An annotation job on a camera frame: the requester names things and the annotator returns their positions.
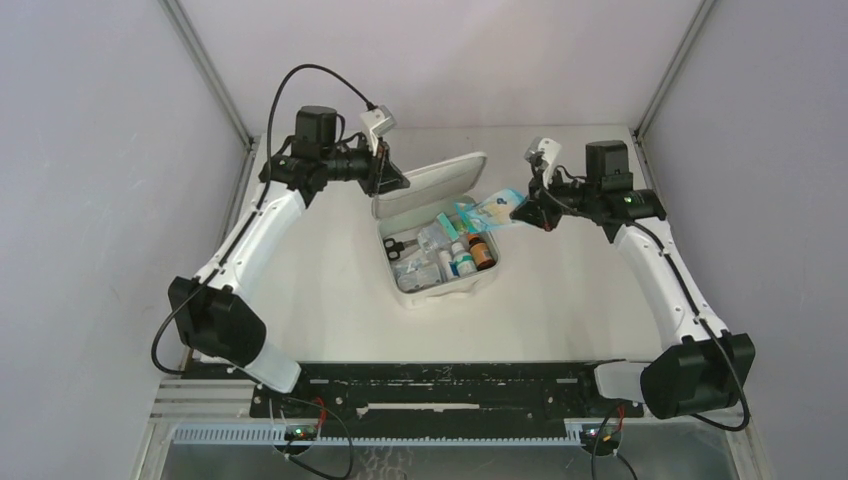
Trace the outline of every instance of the white box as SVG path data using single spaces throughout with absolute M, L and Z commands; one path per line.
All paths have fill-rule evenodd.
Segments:
M 382 246 L 389 237 L 399 242 L 412 240 L 439 213 L 455 216 L 455 202 L 477 203 L 468 196 L 468 191 L 477 184 L 485 166 L 486 154 L 475 152 L 407 173 L 409 188 L 379 196 L 371 203 L 371 213 L 377 220 L 377 241 Z M 406 308 L 421 308 L 444 300 L 468 298 L 492 283 L 498 272 L 500 252 L 491 232 L 480 236 L 496 262 L 493 267 L 417 292 L 406 293 L 398 287 L 389 259 L 383 256 L 383 269 L 392 279 L 393 296 Z

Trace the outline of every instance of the gray floor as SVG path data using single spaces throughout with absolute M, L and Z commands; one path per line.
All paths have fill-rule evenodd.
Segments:
M 642 479 L 736 480 L 723 432 L 697 424 L 628 425 L 621 452 Z M 344 447 L 315 447 L 303 461 L 333 475 L 347 466 Z M 616 459 L 597 461 L 598 477 L 629 479 Z M 270 445 L 173 445 L 162 478 L 315 479 Z M 589 455 L 577 447 L 357 447 L 359 480 L 590 478 Z

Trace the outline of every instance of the white table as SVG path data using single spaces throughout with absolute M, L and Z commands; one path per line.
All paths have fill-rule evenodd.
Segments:
M 623 140 L 635 188 L 645 182 L 624 126 L 395 130 L 392 160 L 404 171 L 477 150 L 489 155 L 472 196 L 527 191 L 522 155 L 535 136 L 563 144 L 561 163 L 584 171 L 588 142 Z M 284 133 L 273 137 L 278 149 Z M 246 199 L 265 163 L 259 145 Z M 552 233 L 520 227 L 495 233 L 495 281 L 470 299 L 409 311 L 389 293 L 371 199 L 359 185 L 331 183 L 272 255 L 251 307 L 269 339 L 298 361 L 521 362 L 660 353 L 656 325 L 633 274 L 600 227 L 565 217 Z

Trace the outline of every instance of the box lid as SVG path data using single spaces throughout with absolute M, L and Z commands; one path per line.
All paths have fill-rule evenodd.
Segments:
M 474 152 L 408 172 L 409 188 L 379 195 L 371 202 L 374 218 L 389 218 L 474 188 L 486 154 Z

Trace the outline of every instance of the black-handled scissors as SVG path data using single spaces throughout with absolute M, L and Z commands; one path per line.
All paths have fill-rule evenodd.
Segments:
M 400 252 L 415 245 L 418 245 L 417 240 L 408 240 L 406 242 L 398 242 L 394 238 L 386 238 L 383 240 L 383 248 L 386 249 L 386 256 L 389 257 L 389 260 L 391 261 L 400 259 Z

